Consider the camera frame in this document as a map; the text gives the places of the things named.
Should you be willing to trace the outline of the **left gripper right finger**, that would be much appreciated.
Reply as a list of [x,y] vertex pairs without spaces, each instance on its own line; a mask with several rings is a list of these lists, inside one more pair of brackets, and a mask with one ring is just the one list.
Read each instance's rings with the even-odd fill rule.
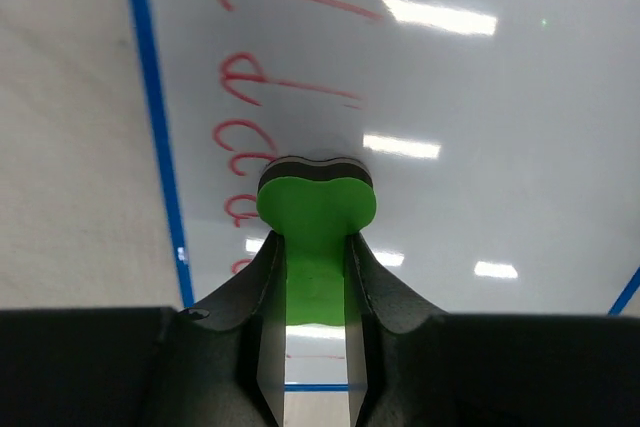
[[631,317],[453,314],[347,237],[344,308],[355,426],[635,426]]

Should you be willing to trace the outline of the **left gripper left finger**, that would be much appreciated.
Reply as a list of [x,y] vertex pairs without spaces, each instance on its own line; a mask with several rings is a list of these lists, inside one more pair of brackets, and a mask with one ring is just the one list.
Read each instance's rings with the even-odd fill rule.
[[5,310],[5,426],[279,426],[284,240],[184,310]]

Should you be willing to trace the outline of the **green black eraser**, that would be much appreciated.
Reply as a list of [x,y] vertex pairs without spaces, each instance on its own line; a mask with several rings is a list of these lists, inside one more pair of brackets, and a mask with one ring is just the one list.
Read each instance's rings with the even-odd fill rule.
[[286,323],[344,325],[345,243],[377,210],[369,170],[349,157],[280,157],[261,174],[256,207],[284,240]]

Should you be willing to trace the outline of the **blue framed whiteboard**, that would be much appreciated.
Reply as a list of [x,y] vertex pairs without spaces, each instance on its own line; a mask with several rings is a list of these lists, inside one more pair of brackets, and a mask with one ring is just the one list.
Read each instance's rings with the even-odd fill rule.
[[298,155],[366,165],[369,247],[446,311],[637,314],[639,0],[130,6],[184,306]]

